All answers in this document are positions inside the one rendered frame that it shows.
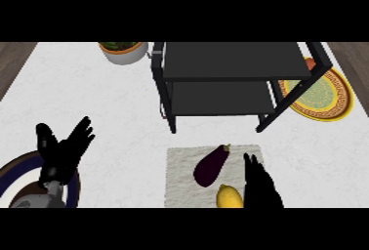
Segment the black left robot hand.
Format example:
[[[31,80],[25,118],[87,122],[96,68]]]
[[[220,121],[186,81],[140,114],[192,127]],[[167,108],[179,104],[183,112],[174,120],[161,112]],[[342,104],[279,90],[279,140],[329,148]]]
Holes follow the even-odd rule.
[[[86,116],[77,124],[69,137],[58,141],[50,127],[44,123],[35,125],[37,151],[43,158],[43,166],[37,185],[46,189],[50,182],[62,186],[69,184],[83,155],[94,138],[92,120]]]

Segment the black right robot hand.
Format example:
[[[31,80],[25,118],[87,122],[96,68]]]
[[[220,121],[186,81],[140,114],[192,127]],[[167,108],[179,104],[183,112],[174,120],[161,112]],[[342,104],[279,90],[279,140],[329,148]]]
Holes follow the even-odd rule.
[[[244,153],[244,160],[244,207],[248,209],[280,209],[283,207],[282,199],[264,165],[258,162],[257,156],[248,153]]]

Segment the yellow lemon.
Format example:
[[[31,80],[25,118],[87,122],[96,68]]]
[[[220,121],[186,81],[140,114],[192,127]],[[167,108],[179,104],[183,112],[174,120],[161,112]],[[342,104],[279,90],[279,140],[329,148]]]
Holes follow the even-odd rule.
[[[235,187],[221,185],[215,194],[215,206],[218,208],[242,208],[244,201]]]

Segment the pale grey placemat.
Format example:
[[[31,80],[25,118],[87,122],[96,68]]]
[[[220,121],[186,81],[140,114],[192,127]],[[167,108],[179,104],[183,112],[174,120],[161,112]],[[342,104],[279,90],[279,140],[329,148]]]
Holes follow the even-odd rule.
[[[215,146],[174,147],[167,150],[165,195],[167,208],[215,208],[215,194],[220,185],[233,186],[244,194],[245,161],[244,153],[255,155],[264,162],[261,148],[257,145],[230,146],[215,182],[201,187],[195,181],[193,170],[202,158],[214,151]]]

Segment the black tiered shelf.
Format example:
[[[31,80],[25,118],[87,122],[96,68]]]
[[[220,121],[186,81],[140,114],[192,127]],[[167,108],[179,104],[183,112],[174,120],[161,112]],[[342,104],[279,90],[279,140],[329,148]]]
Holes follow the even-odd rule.
[[[334,64],[323,44],[156,42],[152,74],[168,127],[179,116],[255,115],[264,131]]]

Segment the blue rimmed white plate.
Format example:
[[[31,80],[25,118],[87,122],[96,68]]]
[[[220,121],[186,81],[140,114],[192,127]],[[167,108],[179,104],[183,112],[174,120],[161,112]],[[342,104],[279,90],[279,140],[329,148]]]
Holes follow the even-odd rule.
[[[40,174],[40,168],[43,165],[43,158],[35,151],[31,151],[15,158],[0,169],[0,207],[7,208],[12,206],[12,201],[18,200],[18,197],[27,195],[22,193],[22,189],[32,184],[32,187],[38,188],[37,180]],[[81,193],[81,181],[80,173],[75,171],[69,184],[63,186],[62,200],[66,204],[66,208],[77,208],[80,202]]]

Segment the dark purple eggplant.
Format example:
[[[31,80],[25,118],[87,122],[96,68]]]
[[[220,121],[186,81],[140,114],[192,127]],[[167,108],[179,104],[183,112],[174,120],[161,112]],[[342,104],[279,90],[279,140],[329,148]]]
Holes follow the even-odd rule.
[[[230,145],[220,145],[199,161],[193,178],[198,185],[207,188],[215,181],[221,166],[229,156]]]

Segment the yellow patterned plate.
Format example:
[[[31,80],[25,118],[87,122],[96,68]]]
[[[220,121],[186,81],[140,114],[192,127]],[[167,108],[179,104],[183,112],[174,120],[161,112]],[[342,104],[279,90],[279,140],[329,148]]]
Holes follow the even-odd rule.
[[[332,67],[289,107],[304,117],[334,122],[348,116],[353,106],[350,84]]]

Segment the white plant pot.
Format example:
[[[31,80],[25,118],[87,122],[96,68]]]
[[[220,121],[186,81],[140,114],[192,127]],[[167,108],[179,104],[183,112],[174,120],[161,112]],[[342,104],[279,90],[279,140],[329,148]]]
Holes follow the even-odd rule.
[[[149,43],[139,42],[131,48],[123,51],[111,51],[103,46],[99,46],[106,59],[118,65],[136,63],[148,53]]]

